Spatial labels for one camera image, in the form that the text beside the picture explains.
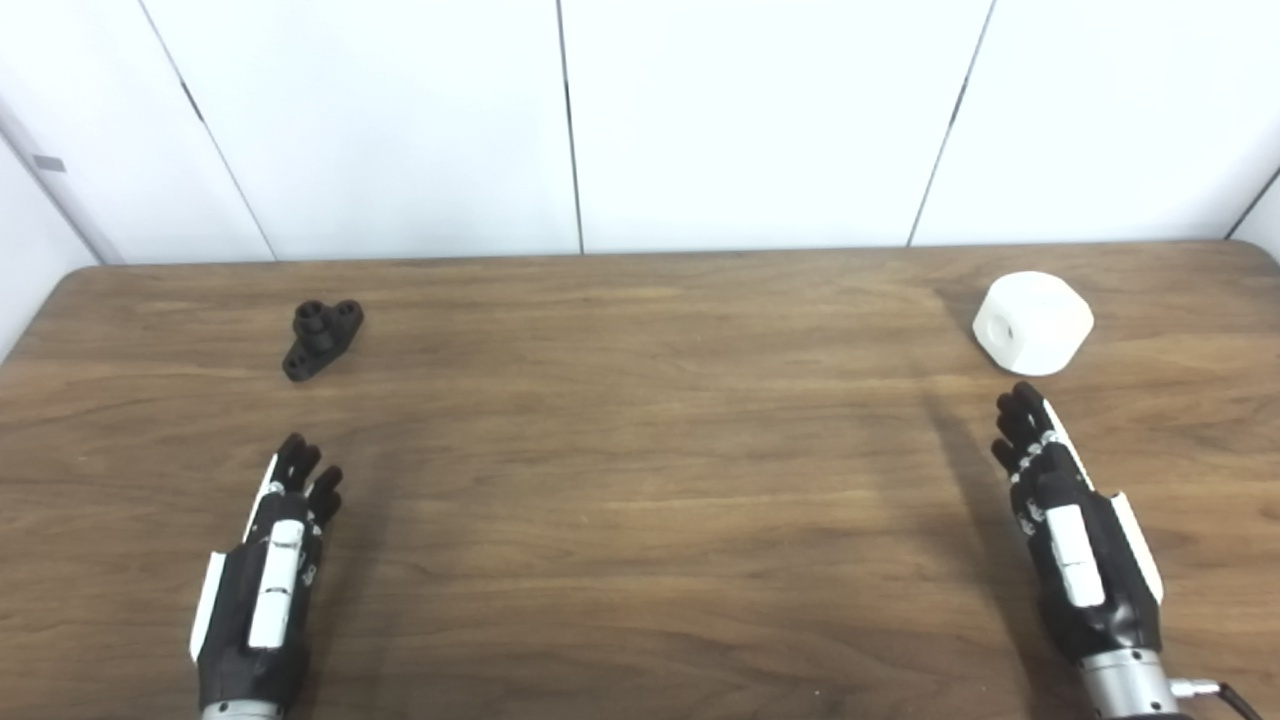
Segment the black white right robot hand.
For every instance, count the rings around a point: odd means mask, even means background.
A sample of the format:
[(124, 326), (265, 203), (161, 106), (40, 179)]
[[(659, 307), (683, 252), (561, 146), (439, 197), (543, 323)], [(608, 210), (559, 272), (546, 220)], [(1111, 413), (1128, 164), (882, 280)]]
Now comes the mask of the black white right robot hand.
[(1019, 380), (998, 396), (991, 452), (1036, 570), (1048, 638), (1071, 664), (1161, 651), (1164, 580), (1128, 496), (1096, 489), (1050, 401)]

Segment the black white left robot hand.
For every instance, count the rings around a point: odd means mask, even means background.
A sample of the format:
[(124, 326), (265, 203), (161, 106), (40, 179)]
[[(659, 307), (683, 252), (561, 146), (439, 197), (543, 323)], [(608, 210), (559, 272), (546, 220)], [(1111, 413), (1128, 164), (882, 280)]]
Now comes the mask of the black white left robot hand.
[(210, 555), (189, 637), (204, 719), (283, 719), (308, 662), (307, 620), (338, 466), (298, 433), (273, 454), (239, 543)]

